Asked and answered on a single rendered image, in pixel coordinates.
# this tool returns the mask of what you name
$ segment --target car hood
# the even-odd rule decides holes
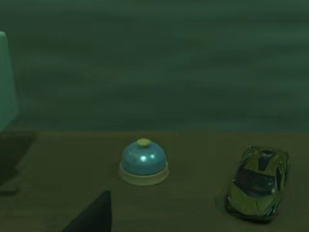
[[[233,208],[245,215],[262,216],[274,204],[275,197],[273,195],[265,197],[250,197],[241,191],[234,183],[228,190],[229,202]]]

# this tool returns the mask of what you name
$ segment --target sports car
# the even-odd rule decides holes
[[[272,221],[281,205],[289,167],[286,151],[262,146],[246,149],[228,186],[228,212],[243,219]]]

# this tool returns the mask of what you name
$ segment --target green background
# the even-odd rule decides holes
[[[309,128],[306,1],[2,0],[11,130]]]

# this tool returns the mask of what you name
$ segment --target car side window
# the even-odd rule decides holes
[[[281,173],[280,173],[279,167],[278,167],[277,170],[276,170],[276,179],[277,179],[277,188],[278,188],[278,191],[280,191],[280,189],[281,189],[282,175],[281,175]]]

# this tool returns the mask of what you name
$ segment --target table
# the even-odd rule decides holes
[[[122,150],[141,137],[168,156],[170,176],[157,186],[131,186],[117,177]],[[41,133],[18,167],[22,191],[0,198],[0,218],[31,218],[46,232],[61,231],[108,187],[113,232],[303,232],[309,228],[308,141],[308,134],[292,133]],[[290,153],[287,192],[269,225],[245,223],[220,208],[222,189],[249,145]]]

